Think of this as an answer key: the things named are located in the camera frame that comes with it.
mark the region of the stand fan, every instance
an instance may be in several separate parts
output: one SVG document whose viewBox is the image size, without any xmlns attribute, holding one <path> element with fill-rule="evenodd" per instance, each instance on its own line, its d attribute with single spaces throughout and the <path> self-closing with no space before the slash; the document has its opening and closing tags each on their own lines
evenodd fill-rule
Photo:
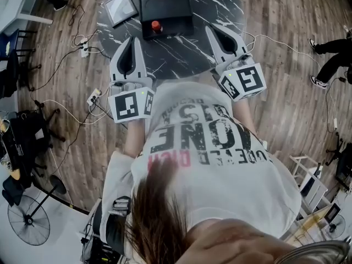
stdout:
<svg viewBox="0 0 352 264">
<path fill-rule="evenodd" d="M 50 183 L 53 189 L 38 203 L 33 198 L 23 195 L 20 204 L 7 208 L 10 225 L 15 234 L 25 243 L 38 246 L 44 244 L 50 235 L 50 222 L 42 205 L 56 191 L 66 194 L 66 187 L 62 181 L 51 175 Z"/>
<path fill-rule="evenodd" d="M 332 239 L 341 237 L 346 229 L 346 221 L 341 215 L 337 215 L 334 220 L 326 228 L 326 233 Z"/>
</svg>

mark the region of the wooden floor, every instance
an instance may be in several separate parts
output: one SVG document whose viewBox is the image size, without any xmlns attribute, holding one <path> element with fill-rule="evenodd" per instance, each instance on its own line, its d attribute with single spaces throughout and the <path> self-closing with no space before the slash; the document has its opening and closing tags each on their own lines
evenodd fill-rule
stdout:
<svg viewBox="0 0 352 264">
<path fill-rule="evenodd" d="M 80 34 L 94 32 L 97 18 L 96 7 L 101 0 L 71 0 L 75 5 L 81 4 L 86 15 L 80 25 Z M 327 42 L 344 38 L 343 25 L 351 18 L 351 8 L 347 0 L 242 0 L 246 17 L 246 31 L 256 35 L 264 34 L 287 43 L 299 52 L 311 55 L 322 66 L 331 57 L 314 55 L 307 39 L 315 38 L 317 42 Z M 79 15 L 73 26 L 68 26 L 70 8 L 54 12 L 52 7 L 41 2 L 38 12 L 54 20 L 51 26 L 31 24 L 38 34 L 31 40 L 36 48 L 33 64 L 42 64 L 42 69 L 31 78 L 33 87 L 45 84 L 53 74 L 62 57 L 72 50 L 71 40 L 77 31 Z M 95 36 L 93 46 L 101 47 Z M 250 36 L 245 40 L 252 41 Z M 260 62 L 265 72 L 268 89 L 257 97 L 250 99 L 250 108 L 254 116 L 259 137 L 268 141 L 268 149 L 276 154 L 283 163 L 291 168 L 289 155 L 306 153 L 317 161 L 326 158 L 325 149 L 334 149 L 336 138 L 327 132 L 327 111 L 325 92 L 313 87 L 309 81 L 310 74 L 317 74 L 319 69 L 309 57 L 298 55 L 285 47 L 264 37 L 258 37 L 254 58 Z M 339 69 L 336 76 L 343 76 L 344 69 Z M 52 99 L 67 107 L 78 120 L 87 115 L 86 100 L 94 88 L 105 90 L 109 78 L 108 60 L 100 54 L 91 54 L 82 59 L 80 53 L 70 54 L 60 66 L 57 74 L 44 88 L 35 91 L 33 98 L 39 101 Z M 352 130 L 352 85 L 335 81 L 331 96 L 336 105 L 339 132 L 349 140 Z M 329 126 L 332 129 L 333 104 L 328 98 Z M 73 142 L 79 127 L 63 108 L 53 102 L 46 102 L 46 113 L 60 108 L 61 114 L 52 123 L 52 129 L 65 136 L 67 141 L 54 141 L 53 155 L 59 164 L 64 158 L 68 145 Z M 25 89 L 19 92 L 20 109 L 33 109 L 30 94 Z M 89 116 L 88 123 L 99 117 Z M 116 147 L 122 149 L 125 131 L 107 117 L 92 125 L 83 125 L 77 141 L 69 149 L 67 158 L 60 168 L 72 202 L 75 206 L 90 209 L 102 195 L 103 182 L 109 157 Z M 46 176 L 55 171 L 55 162 L 50 152 L 42 158 L 48 165 Z M 336 163 L 323 170 L 323 181 L 333 189 L 336 181 L 333 174 Z M 41 181 L 50 189 L 45 179 Z M 68 195 L 63 197 L 70 202 Z"/>
</svg>

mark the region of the brown hair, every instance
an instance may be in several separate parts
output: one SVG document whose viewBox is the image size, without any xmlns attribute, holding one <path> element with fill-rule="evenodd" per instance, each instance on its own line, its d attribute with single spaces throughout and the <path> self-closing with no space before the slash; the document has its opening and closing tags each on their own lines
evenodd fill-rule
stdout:
<svg viewBox="0 0 352 264">
<path fill-rule="evenodd" d="M 176 170 L 171 161 L 153 162 L 132 200 L 126 238 L 147 264 L 175 264 L 190 245 L 186 240 L 186 214 L 181 213 L 175 197 L 170 203 L 166 196 Z"/>
</svg>

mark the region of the white desk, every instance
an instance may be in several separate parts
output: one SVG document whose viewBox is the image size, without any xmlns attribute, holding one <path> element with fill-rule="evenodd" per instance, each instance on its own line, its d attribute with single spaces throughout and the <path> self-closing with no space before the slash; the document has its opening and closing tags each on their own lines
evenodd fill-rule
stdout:
<svg viewBox="0 0 352 264">
<path fill-rule="evenodd" d="M 40 18 L 39 16 L 22 14 L 21 10 L 25 0 L 9 0 L 0 13 L 0 33 L 2 33 L 16 19 L 36 21 L 38 23 L 52 24 L 49 19 Z"/>
</svg>

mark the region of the black marble table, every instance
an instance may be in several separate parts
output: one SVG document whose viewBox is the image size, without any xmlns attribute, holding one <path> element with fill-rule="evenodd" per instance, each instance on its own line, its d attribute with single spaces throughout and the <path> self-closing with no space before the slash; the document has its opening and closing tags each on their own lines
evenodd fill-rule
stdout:
<svg viewBox="0 0 352 264">
<path fill-rule="evenodd" d="M 132 0 L 139 10 L 139 0 Z M 215 66 L 215 60 L 205 33 L 207 23 L 217 23 L 240 33 L 244 13 L 240 0 L 190 0 L 194 34 L 157 40 L 142 38 L 139 16 L 112 28 L 103 3 L 98 7 L 97 29 L 102 46 L 113 57 L 118 46 L 129 36 L 137 36 L 144 52 L 149 76 L 156 79 L 184 78 L 200 74 Z"/>
</svg>

